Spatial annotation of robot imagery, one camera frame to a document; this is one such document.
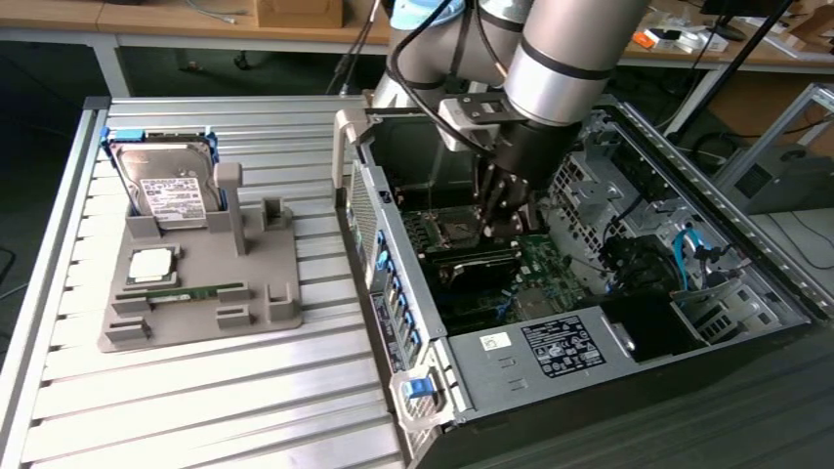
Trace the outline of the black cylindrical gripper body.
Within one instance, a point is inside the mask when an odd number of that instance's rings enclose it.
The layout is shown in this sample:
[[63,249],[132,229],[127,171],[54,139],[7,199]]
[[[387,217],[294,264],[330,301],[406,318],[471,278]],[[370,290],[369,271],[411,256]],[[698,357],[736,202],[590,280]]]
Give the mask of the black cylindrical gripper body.
[[495,167],[541,190],[549,185],[582,128],[581,122],[567,126],[549,126],[533,120],[503,123],[493,158]]

